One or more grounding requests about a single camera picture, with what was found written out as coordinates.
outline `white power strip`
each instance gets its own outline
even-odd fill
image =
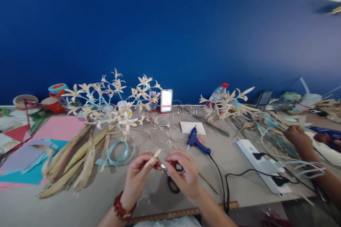
[[[285,172],[285,170],[282,167],[283,164],[281,164],[280,162],[276,162],[273,159],[266,160],[264,159],[264,157],[257,160],[255,156],[253,155],[253,153],[259,153],[259,152],[249,140],[237,139],[237,145],[240,147],[242,152],[248,158],[249,162],[252,164],[255,170],[258,170],[258,171],[261,171],[263,173],[273,175],[273,176],[279,176],[278,175],[279,172],[282,172],[282,173]],[[261,173],[259,173],[259,175],[273,193],[282,194],[282,193],[292,192],[291,189],[286,184],[283,184],[281,187],[279,187],[274,182],[272,177],[263,175]]]

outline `bracelet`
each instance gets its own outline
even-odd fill
[[[122,207],[122,204],[121,204],[121,201],[120,201],[122,194],[123,194],[123,191],[115,198],[113,207],[115,208],[116,216],[121,221],[129,221],[131,219],[131,216],[132,216],[135,208],[136,208],[137,202],[135,202],[135,205],[130,210],[130,212],[126,213],[126,210]]]

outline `smartphone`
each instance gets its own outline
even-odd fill
[[[172,102],[173,102],[173,90],[161,90],[161,113],[170,113],[172,111]]]

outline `glue gun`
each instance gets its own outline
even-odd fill
[[[191,133],[190,133],[189,136],[188,136],[188,140],[187,140],[187,144],[188,144],[187,151],[188,151],[188,149],[189,149],[190,146],[196,145],[203,153],[205,153],[205,154],[210,154],[210,153],[211,153],[211,149],[205,147],[205,146],[201,143],[201,142],[202,142],[202,139],[198,139],[198,138],[196,137],[196,134],[197,134],[197,130],[196,130],[196,125],[195,125],[195,127],[191,130]]]

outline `blue wall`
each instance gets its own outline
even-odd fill
[[[197,104],[228,82],[314,93],[340,85],[341,18],[326,0],[0,0],[0,104],[48,97],[64,82],[100,81],[116,67],[144,73]]]

